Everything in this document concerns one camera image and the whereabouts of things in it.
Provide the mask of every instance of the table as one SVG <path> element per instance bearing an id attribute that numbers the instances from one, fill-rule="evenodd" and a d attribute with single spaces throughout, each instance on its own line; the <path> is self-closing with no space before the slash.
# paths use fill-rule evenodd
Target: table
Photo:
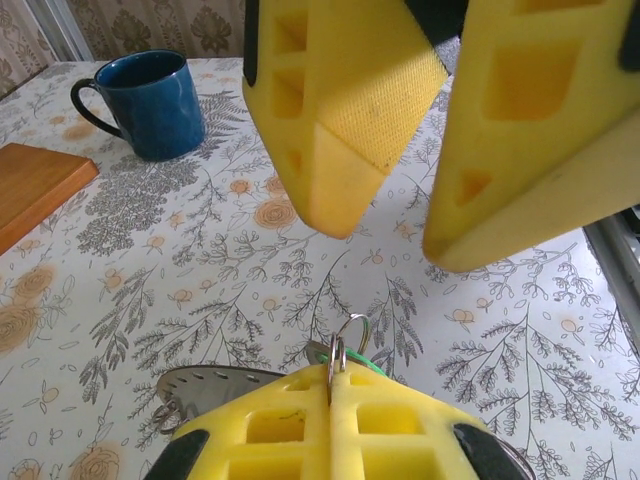
<path id="1" fill-rule="evenodd" d="M 349 312 L 372 318 L 367 354 L 389 375 L 480 416 L 539 478 L 638 478 L 640 366 L 582 232 L 461 275 L 422 256 L 449 84 L 339 241 L 287 200 L 241 60 L 190 61 L 208 137 L 162 164 L 73 109 L 98 66 L 56 64 L 0 103 L 0 144 L 101 171 L 0 258 L 0 478 L 141 478 L 166 441 L 150 423 L 159 374 L 293 372 Z"/>

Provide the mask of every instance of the blue mug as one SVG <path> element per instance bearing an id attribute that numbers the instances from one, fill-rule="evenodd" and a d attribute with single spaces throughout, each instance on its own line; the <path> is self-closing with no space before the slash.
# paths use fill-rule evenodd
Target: blue mug
<path id="1" fill-rule="evenodd" d="M 96 90 L 119 128 L 100 120 L 80 100 Z M 187 59 L 171 50 L 148 50 L 118 58 L 95 76 L 76 82 L 71 101 L 80 115 L 123 138 L 145 160 L 169 160 L 195 149 L 205 136 L 198 96 Z"/>

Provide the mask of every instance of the wooden cutting board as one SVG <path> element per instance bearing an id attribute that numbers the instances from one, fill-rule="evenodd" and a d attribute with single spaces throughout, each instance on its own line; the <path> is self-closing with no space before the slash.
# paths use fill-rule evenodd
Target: wooden cutting board
<path id="1" fill-rule="evenodd" d="M 10 143 L 0 149 L 0 255 L 98 174 L 88 158 Z"/>

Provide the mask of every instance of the yellow foam pad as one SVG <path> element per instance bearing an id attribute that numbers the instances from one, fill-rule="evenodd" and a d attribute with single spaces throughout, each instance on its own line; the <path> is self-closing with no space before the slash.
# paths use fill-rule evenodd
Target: yellow foam pad
<path id="1" fill-rule="evenodd" d="M 478 419 L 349 362 L 283 377 L 181 427 L 210 434 L 189 480 L 477 480 L 452 433 Z"/>
<path id="2" fill-rule="evenodd" d="M 640 75 L 617 63 L 633 3 L 469 2 L 431 261 L 477 268 L 640 201 Z"/>
<path id="3" fill-rule="evenodd" d="M 260 3 L 244 98 L 296 211 L 349 236 L 447 74 L 402 0 Z"/>

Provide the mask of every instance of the patterned wallpaper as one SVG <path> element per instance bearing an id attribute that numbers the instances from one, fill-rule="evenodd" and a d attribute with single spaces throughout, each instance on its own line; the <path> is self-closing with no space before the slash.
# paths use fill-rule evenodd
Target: patterned wallpaper
<path id="1" fill-rule="evenodd" d="M 67 0 L 96 60 L 149 48 L 242 55 L 245 0 Z"/>
<path id="2" fill-rule="evenodd" d="M 24 0 L 0 0 L 0 98 L 54 60 Z"/>

